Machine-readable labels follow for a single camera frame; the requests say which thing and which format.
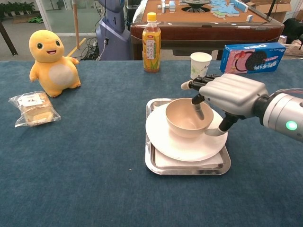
white napkin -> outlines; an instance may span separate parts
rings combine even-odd
[[[168,166],[204,166],[213,164],[222,164],[223,160],[220,153],[199,162],[184,162],[172,159],[155,149],[155,162],[158,167],[168,167]]]

robotic hand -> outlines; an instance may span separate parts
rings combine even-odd
[[[181,88],[199,91],[192,99],[194,105],[206,100],[225,111],[219,127],[205,131],[208,135],[220,136],[239,119],[257,116],[265,127],[303,142],[303,100],[287,94],[290,90],[298,92],[296,89],[279,90],[269,96],[265,84],[234,74],[198,77]]]

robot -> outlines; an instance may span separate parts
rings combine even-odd
[[[194,106],[207,101],[225,111],[219,127],[207,129],[207,135],[223,135],[239,119],[256,116],[261,125],[303,142],[303,99],[287,94],[303,93],[303,89],[281,89],[269,95],[264,83],[228,73],[197,77],[183,83],[181,89],[199,91],[192,99]]]
[[[98,0],[106,16],[96,29],[100,56],[98,60],[132,60],[131,34],[125,29],[124,0]]]

oreo box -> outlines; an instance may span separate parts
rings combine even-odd
[[[220,70],[235,74],[275,71],[284,51],[280,43],[225,45]]]

plush toy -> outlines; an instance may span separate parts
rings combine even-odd
[[[40,85],[50,97],[57,97],[66,88],[81,86],[75,65],[79,61],[64,57],[64,46],[53,32],[39,30],[29,39],[29,49],[36,60],[29,74],[32,82]]]

